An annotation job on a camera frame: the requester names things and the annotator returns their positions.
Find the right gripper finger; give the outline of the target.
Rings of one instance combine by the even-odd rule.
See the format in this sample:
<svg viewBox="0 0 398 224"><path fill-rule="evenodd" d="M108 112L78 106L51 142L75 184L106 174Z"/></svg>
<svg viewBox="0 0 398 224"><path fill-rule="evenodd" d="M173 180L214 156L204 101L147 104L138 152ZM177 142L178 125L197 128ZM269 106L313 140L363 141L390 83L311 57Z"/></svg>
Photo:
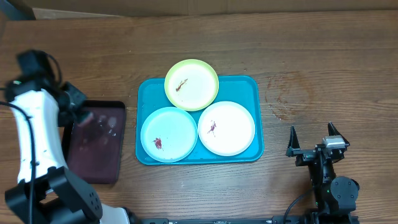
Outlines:
<svg viewBox="0 0 398 224"><path fill-rule="evenodd" d="M294 126L290 127L290 138L289 138L288 149L290 149L290 150L299 150L300 149L299 140L298 140L297 133L295 131Z"/></svg>
<svg viewBox="0 0 398 224"><path fill-rule="evenodd" d="M340 136L346 145L349 144L349 141L335 128L332 122L328 123L328 134L330 136Z"/></svg>

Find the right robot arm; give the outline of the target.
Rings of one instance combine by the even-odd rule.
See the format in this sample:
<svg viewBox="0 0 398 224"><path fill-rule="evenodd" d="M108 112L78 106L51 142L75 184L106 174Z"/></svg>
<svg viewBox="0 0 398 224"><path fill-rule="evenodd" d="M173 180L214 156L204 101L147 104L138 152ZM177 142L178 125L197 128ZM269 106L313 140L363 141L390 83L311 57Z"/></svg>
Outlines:
<svg viewBox="0 0 398 224"><path fill-rule="evenodd" d="M359 224L359 218L352 216L356 210L360 186L354 179L337 176L333 164L345 158L350 143L328 123L328 135L313 149L301 149L294 127L290 129L290 139L285 155L295 157L295 165L307 166L312 188L296 198L285 211L283 223L340 223ZM290 216L294 205L313 193L316 208L309 209L299 217Z"/></svg>

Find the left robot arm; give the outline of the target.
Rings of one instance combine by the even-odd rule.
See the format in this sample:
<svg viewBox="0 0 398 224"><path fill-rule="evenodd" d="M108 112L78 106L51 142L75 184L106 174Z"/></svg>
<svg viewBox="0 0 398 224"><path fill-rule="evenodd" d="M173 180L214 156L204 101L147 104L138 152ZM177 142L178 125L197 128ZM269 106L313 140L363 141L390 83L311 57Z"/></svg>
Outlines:
<svg viewBox="0 0 398 224"><path fill-rule="evenodd" d="M56 60L42 50L17 55L22 70L4 90L15 117L21 163L17 185L5 192L7 206L24 223L139 223L125 207L103 204L95 189L67 167L58 129L87 124L86 96L62 82Z"/></svg>

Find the yellow-green rimmed plate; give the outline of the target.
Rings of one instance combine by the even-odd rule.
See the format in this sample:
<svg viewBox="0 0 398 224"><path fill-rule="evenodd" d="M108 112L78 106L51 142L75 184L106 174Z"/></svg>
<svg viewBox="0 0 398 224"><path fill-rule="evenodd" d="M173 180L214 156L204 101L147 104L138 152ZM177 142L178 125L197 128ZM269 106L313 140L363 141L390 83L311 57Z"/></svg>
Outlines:
<svg viewBox="0 0 398 224"><path fill-rule="evenodd" d="M185 111L199 111L215 100L219 79L208 63L186 59L173 65L167 72L164 90L174 106Z"/></svg>

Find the light blue plate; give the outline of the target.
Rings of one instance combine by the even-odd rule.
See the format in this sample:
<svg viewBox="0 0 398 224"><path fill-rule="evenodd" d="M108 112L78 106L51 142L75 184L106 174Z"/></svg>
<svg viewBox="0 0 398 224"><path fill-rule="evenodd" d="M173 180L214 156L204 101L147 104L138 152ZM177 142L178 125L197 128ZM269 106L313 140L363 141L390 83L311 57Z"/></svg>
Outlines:
<svg viewBox="0 0 398 224"><path fill-rule="evenodd" d="M172 163L186 158L195 148L197 125L186 111L165 107L144 121L140 140L144 151L157 162Z"/></svg>

